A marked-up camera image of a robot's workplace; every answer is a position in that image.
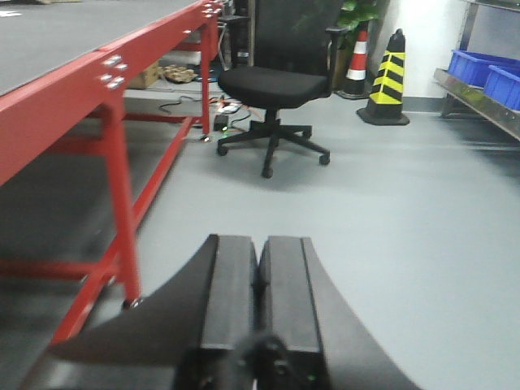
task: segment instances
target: black office chair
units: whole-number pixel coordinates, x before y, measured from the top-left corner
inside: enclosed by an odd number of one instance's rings
[[[257,0],[254,65],[249,67],[236,66],[233,48],[233,29],[244,17],[223,18],[231,30],[234,63],[231,70],[221,73],[219,86],[246,106],[265,109],[266,114],[264,122],[251,121],[248,132],[219,140],[218,154],[227,154],[225,144],[269,137],[262,170],[266,178],[272,177],[271,160],[280,138],[319,152],[322,165],[330,162],[331,152],[309,141],[311,126],[282,125],[278,111],[330,96],[338,38],[346,33],[345,28],[332,26],[343,2]]]

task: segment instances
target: green leaves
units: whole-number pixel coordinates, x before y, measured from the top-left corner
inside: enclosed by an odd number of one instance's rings
[[[345,2],[343,3],[343,6],[341,7],[341,10],[347,11],[347,12],[353,11],[354,8],[356,8],[357,4],[358,4],[357,0],[345,0]]]
[[[341,7],[338,25],[354,30],[361,22],[377,19],[375,6],[362,0],[345,0]]]
[[[344,40],[340,42],[341,49],[353,49],[357,38],[355,30],[359,24],[379,17],[373,3],[374,1],[371,0],[344,1],[337,24],[340,27],[347,28],[349,32],[347,32]]]

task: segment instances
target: red table leg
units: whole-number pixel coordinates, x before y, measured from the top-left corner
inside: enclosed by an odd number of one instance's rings
[[[101,108],[102,132],[110,151],[106,155],[106,167],[112,204],[114,207],[119,248],[119,278],[123,282],[125,300],[134,302],[141,295],[136,253],[136,221],[132,210],[132,190],[126,139],[124,133],[124,99],[115,96]]]
[[[210,27],[204,24],[201,29],[201,78],[202,78],[202,131],[210,133]]]
[[[99,297],[100,292],[109,282],[106,278],[115,278],[119,274],[113,273],[114,264],[117,258],[117,245],[116,241],[112,241],[112,244],[106,251],[101,261],[95,264],[93,271],[90,271],[86,275],[86,280],[81,287],[80,292],[76,296],[76,299],[68,310],[67,314],[59,324],[58,329],[54,333],[51,344],[65,341],[69,337],[72,337],[80,332],[81,328],[85,324],[94,303]]]

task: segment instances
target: potted plant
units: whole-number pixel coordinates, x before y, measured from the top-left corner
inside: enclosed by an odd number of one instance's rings
[[[340,42],[336,60],[336,74],[334,75],[333,88],[338,89],[343,86],[345,74],[348,70],[350,59],[359,30],[365,28],[370,20],[377,19],[378,13],[375,8],[374,0],[345,0],[341,7],[338,26],[347,27],[349,31]]]

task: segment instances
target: baseboard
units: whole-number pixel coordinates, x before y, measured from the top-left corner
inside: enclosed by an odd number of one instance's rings
[[[444,99],[441,97],[403,97],[403,111],[441,112]]]

